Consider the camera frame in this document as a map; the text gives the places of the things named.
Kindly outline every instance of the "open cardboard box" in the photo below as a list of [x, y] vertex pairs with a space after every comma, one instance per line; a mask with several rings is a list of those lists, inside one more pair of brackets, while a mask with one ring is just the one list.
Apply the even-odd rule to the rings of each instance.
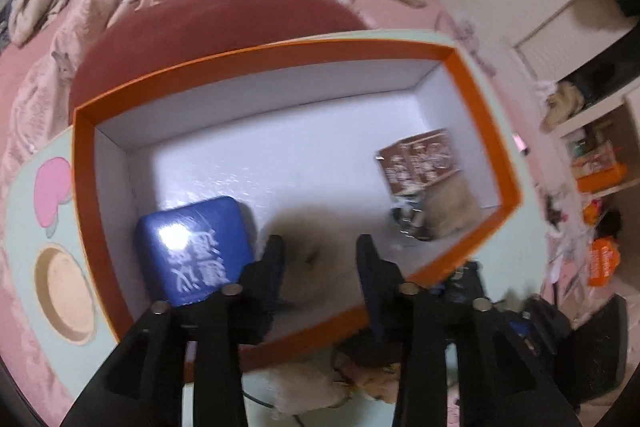
[[[439, 241], [409, 241], [390, 222], [376, 152], [438, 128], [450, 133], [483, 221]], [[79, 107], [72, 154], [86, 258], [117, 339], [150, 304], [133, 245], [140, 216], [229, 195], [250, 210], [258, 239], [282, 215], [335, 231], [343, 264], [332, 288], [278, 314], [267, 341], [242, 352], [245, 369], [367, 324], [354, 265], [359, 234], [370, 233], [407, 278], [431, 285], [521, 198], [474, 74], [437, 39], [284, 42], [159, 71]]]

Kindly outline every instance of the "pink heart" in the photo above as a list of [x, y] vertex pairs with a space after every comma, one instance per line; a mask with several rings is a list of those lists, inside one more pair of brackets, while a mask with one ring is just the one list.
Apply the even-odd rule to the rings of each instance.
[[38, 223], [53, 235], [52, 227], [58, 223], [58, 206], [71, 197], [71, 165], [61, 157], [44, 163], [36, 174], [33, 187], [33, 206]]

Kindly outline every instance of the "orange package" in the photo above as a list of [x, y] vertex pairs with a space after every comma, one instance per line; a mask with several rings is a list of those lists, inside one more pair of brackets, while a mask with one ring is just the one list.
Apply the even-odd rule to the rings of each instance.
[[606, 286], [620, 264], [620, 252], [612, 238], [596, 239], [591, 243], [589, 286]]

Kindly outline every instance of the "red cushion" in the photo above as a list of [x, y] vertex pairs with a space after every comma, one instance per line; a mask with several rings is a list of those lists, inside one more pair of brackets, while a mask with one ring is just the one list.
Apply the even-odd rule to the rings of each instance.
[[362, 21], [335, 0], [165, 1], [124, 17], [91, 47], [71, 87], [69, 120], [76, 107], [102, 93], [188, 60], [362, 29]]

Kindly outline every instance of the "blue square box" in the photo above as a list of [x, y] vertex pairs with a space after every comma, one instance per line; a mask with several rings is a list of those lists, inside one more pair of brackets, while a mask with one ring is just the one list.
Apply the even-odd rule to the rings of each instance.
[[174, 307], [237, 282], [254, 261], [240, 206], [229, 196], [143, 216], [135, 242], [149, 293]]

